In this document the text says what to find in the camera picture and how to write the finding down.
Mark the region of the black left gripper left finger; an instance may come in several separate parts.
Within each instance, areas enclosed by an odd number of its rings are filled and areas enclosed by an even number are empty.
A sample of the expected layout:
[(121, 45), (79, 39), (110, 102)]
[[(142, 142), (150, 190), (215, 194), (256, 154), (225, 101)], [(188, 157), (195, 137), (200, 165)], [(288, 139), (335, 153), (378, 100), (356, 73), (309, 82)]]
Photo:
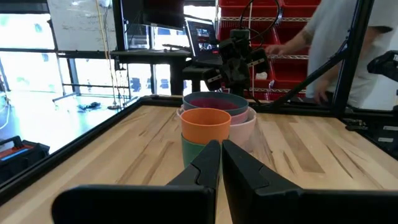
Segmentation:
[(58, 195), (54, 224), (215, 224), (221, 146), (210, 141), (167, 185), (79, 185)]

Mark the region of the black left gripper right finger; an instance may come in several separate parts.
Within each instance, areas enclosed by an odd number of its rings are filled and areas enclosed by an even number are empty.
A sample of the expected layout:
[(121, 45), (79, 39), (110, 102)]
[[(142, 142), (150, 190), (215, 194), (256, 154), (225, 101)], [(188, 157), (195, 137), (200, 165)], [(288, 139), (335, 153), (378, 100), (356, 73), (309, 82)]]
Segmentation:
[(221, 154), (233, 224), (398, 224), (398, 191), (303, 189), (230, 140)]

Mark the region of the light pink bowl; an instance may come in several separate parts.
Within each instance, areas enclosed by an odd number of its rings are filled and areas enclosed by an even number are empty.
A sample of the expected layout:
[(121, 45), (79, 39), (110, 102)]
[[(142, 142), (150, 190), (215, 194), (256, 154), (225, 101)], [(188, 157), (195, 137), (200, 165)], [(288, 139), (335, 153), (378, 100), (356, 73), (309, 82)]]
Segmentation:
[[(184, 112), (183, 105), (176, 110), (177, 116), (180, 116)], [(231, 117), (231, 125), (241, 124), (248, 119), (249, 110), (247, 109), (245, 112), (232, 116)]]

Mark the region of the black power adapter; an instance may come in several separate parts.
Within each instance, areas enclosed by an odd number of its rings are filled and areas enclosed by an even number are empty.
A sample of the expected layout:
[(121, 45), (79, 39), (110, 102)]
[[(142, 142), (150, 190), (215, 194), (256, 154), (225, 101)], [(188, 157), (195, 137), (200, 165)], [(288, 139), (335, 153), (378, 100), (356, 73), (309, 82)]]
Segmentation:
[(83, 111), (83, 112), (91, 111), (91, 110), (97, 110), (97, 109), (101, 108), (101, 103), (92, 102), (92, 103), (87, 104), (87, 105), (78, 105), (77, 108), (80, 111)]

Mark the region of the green cup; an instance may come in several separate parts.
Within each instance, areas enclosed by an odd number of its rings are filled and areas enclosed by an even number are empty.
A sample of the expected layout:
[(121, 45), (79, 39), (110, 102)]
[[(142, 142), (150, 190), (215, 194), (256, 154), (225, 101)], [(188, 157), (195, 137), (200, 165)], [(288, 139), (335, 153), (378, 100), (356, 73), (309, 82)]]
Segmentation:
[(205, 148), (203, 144), (197, 144), (191, 141), (188, 141), (181, 135), (182, 138), (182, 156), (183, 156), (183, 164), (184, 168), (187, 168), (189, 164), (201, 153), (201, 151)]

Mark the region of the teal bowl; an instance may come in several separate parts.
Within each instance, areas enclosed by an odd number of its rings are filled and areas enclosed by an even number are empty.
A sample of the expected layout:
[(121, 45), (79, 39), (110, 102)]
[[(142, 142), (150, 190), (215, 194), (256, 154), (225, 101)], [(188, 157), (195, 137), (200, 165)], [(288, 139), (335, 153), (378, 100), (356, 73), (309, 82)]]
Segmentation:
[(208, 92), (194, 92), (194, 93), (184, 96), (182, 98), (184, 109), (190, 110), (190, 109), (198, 108), (198, 107), (190, 104), (190, 102), (196, 98), (221, 98), (221, 99), (224, 99), (231, 103), (236, 104), (237, 106), (239, 106), (238, 109), (224, 110), (227, 113), (229, 113), (231, 116), (235, 116), (235, 115), (245, 112), (249, 106), (248, 101), (245, 98), (240, 97), (238, 95), (208, 91)]

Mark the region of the red storage bin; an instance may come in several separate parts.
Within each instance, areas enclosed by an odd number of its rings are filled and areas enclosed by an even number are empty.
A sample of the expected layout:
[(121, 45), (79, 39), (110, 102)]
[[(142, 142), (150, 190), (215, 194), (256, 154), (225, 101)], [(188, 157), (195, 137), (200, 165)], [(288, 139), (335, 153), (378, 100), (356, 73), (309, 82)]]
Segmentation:
[(321, 0), (282, 0), (284, 17), (312, 17)]
[[(272, 22), (270, 21), (251, 21), (251, 22), (243, 21), (243, 27), (253, 29), (255, 31), (258, 31), (258, 33), (264, 31), (271, 24)], [(228, 39), (230, 37), (230, 31), (232, 29), (238, 29), (238, 28), (240, 28), (239, 21), (219, 21), (218, 38), (220, 40)], [(276, 31), (273, 27), (270, 28), (266, 33), (264, 33), (263, 39), (257, 37), (253, 39), (251, 43), (253, 46), (258, 47), (262, 40), (263, 40), (262, 45), (264, 47), (279, 43)]]
[[(219, 0), (222, 17), (239, 17), (250, 0)], [(278, 7), (275, 0), (254, 0), (252, 6), (248, 6), (244, 17), (275, 17)]]
[(307, 77), (308, 60), (276, 59), (271, 62), (276, 89), (293, 89)]

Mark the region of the magenta bowl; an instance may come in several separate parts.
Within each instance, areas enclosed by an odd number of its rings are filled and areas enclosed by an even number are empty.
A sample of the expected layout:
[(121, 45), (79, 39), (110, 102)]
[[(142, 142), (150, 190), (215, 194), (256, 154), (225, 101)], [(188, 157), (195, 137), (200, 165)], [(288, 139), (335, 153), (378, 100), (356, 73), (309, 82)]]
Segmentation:
[(236, 104), (221, 98), (196, 98), (190, 104), (199, 108), (214, 108), (218, 110), (235, 110), (239, 108)]

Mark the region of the black monitor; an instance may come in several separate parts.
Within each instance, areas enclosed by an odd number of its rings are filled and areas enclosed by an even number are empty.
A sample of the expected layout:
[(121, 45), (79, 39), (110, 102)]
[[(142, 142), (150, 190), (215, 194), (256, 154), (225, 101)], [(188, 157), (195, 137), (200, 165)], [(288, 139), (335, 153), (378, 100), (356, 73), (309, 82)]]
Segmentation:
[(184, 0), (111, 0), (116, 49), (126, 51), (140, 26), (182, 30)]

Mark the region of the black aluminium table frame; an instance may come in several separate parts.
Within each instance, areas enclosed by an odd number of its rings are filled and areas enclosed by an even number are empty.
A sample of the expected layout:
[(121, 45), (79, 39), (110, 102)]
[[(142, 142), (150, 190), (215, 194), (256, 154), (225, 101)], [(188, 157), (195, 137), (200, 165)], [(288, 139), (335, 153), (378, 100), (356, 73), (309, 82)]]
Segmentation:
[[(355, 13), (350, 28), (348, 40), (343, 43), (344, 48), (334, 54), (327, 63), (312, 73), (302, 83), (299, 83), (293, 90), (271, 103), (251, 103), (250, 105), (260, 113), (288, 114), (302, 116), (323, 116), (334, 118), (353, 118), (374, 120), (376, 122), (398, 122), (398, 114), (392, 111), (353, 109), (346, 108), (348, 101), (349, 84), (353, 80), (354, 69), (359, 59), (359, 45), (363, 43), (365, 28), (368, 24), (374, 0), (357, 0)], [(332, 66), (342, 63), (342, 69), (338, 80), (337, 90), (333, 99), (333, 106), (326, 108), (321, 106), (299, 106), (288, 104), (294, 95), (308, 86), (311, 82), (321, 77)], [(34, 182), (53, 170), (63, 161), (74, 155), (76, 152), (89, 145), (103, 133), (111, 129), (118, 122), (130, 115), (132, 112), (144, 105), (150, 106), (175, 106), (177, 98), (171, 96), (146, 96), (140, 98), (118, 114), (103, 121), (95, 128), (66, 144), (57, 152), (42, 159), (27, 170), (17, 174), (6, 183), (0, 185), (0, 206), (7, 203), (17, 194), (30, 187)]]

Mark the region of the white bowl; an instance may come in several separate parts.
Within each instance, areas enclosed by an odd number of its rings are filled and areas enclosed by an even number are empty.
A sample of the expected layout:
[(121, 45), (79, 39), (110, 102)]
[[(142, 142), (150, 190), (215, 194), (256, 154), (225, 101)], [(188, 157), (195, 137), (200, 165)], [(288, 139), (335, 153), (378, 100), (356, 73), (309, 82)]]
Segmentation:
[(229, 129), (229, 140), (240, 147), (249, 141), (256, 125), (256, 111), (251, 107), (248, 107), (248, 110), (248, 119), (241, 124), (231, 125)]

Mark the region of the whiteboard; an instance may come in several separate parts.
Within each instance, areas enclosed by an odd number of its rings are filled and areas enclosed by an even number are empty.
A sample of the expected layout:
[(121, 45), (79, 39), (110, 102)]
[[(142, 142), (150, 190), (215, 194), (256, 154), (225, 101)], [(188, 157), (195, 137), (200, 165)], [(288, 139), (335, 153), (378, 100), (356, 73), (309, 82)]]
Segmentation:
[(116, 48), (112, 0), (47, 0), (60, 51)]

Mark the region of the orange cup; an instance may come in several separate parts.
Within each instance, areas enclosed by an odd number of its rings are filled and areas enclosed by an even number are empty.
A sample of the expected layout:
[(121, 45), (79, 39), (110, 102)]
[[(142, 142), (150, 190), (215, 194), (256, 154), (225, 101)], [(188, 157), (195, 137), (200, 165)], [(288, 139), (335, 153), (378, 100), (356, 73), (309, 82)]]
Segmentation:
[(222, 142), (229, 137), (231, 115), (223, 110), (197, 108), (180, 115), (182, 136), (195, 144), (211, 140)]

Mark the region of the person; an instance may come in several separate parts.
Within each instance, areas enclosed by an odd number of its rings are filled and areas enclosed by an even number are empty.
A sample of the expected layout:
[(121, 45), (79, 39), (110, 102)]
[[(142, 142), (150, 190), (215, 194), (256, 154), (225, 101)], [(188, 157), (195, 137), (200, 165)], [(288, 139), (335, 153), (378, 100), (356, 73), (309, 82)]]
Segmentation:
[[(357, 0), (322, 0), (317, 7), (312, 19), (304, 27), (313, 37), (308, 53), (308, 75), (325, 64), (341, 47), (351, 27), (356, 2)], [(398, 0), (374, 0), (368, 26), (387, 27), (389, 31), (381, 34), (367, 54), (358, 60), (348, 98), (348, 104), (357, 108), (363, 105), (378, 79), (377, 75), (368, 72), (368, 63), (386, 53), (398, 28)]]

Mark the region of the person's forearm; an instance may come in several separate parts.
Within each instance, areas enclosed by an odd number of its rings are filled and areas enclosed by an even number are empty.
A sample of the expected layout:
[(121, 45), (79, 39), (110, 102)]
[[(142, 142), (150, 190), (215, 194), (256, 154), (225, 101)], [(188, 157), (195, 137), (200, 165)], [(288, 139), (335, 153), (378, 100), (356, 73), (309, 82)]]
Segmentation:
[(340, 62), (325, 72), (317, 81), (316, 91), (326, 91), (332, 82), (338, 78), (341, 66), (342, 63)]
[(313, 33), (302, 29), (295, 37), (281, 46), (279, 55), (292, 55), (305, 47), (308, 47), (313, 40)]

